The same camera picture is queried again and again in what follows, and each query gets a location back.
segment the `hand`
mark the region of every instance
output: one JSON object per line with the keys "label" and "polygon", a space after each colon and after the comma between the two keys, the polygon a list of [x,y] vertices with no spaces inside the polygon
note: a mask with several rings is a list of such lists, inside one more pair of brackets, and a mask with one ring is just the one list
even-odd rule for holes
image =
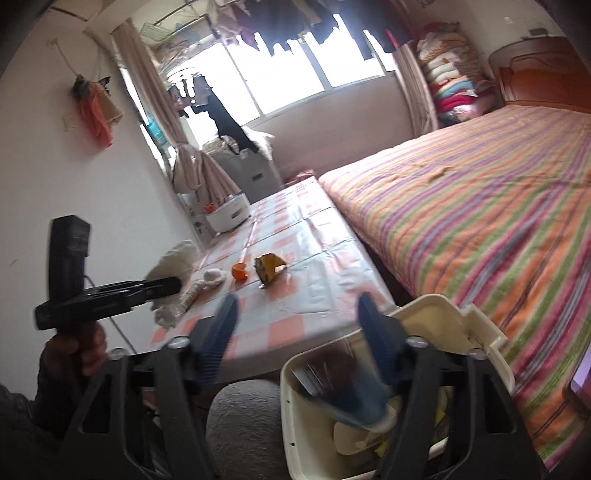
{"label": "hand", "polygon": [[100,323],[92,322],[82,328],[86,329],[80,335],[82,340],[78,336],[58,333],[45,344],[43,361],[52,377],[58,380],[67,378],[74,354],[80,358],[85,377],[92,377],[107,360],[106,335]]}

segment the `table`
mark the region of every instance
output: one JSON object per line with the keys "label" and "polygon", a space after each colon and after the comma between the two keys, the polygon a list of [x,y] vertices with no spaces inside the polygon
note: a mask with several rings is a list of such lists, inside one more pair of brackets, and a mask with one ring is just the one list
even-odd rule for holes
{"label": "table", "polygon": [[[365,249],[316,179],[253,204],[251,212],[234,231],[218,235],[195,266],[193,278],[216,267],[228,272],[226,281],[198,296],[174,329],[156,327],[152,348],[188,335],[234,292],[239,320],[217,379],[229,382],[281,369],[292,356],[358,329],[361,292],[370,292],[384,313],[396,309]],[[288,267],[261,288],[254,259],[270,252]],[[230,275],[239,261],[247,264],[244,283]]]}

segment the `phone screen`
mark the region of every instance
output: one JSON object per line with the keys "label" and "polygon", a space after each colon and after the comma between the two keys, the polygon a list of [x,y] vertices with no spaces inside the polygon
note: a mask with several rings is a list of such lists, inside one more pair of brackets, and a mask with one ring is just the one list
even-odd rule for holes
{"label": "phone screen", "polygon": [[570,389],[591,410],[591,345],[587,347],[587,352],[570,381]]}

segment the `beige plastic bin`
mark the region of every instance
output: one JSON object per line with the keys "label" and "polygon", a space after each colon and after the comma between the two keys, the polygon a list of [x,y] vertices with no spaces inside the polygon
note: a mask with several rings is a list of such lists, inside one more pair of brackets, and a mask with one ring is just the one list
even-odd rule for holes
{"label": "beige plastic bin", "polygon": [[[400,320],[409,335],[422,336],[440,350],[466,354],[473,348],[484,349],[507,390],[513,393],[515,378],[499,353],[507,338],[474,305],[460,310],[444,296],[430,294],[412,301],[391,316]],[[358,358],[376,371],[361,330],[296,355],[281,371],[283,442],[287,466],[294,480],[367,480],[374,474],[374,471],[359,470],[362,458],[337,453],[332,439],[335,420],[306,401],[290,385],[292,367],[313,352],[339,342],[348,342]],[[430,456],[441,453],[446,441],[433,445]]]}

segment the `stack of folded blankets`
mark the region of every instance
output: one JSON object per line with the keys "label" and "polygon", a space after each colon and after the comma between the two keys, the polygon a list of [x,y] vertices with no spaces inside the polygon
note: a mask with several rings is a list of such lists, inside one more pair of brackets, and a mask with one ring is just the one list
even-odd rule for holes
{"label": "stack of folded blankets", "polygon": [[425,27],[417,44],[419,62],[444,126],[481,116],[496,105],[493,84],[482,71],[472,43],[459,24]]}

